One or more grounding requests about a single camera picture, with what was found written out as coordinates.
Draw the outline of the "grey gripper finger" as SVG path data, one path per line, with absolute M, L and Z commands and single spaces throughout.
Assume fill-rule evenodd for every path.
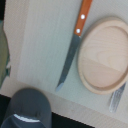
M 11 68 L 8 67 L 10 62 L 10 53 L 7 37 L 4 32 L 4 23 L 0 20 L 0 88 L 7 76 L 10 75 Z

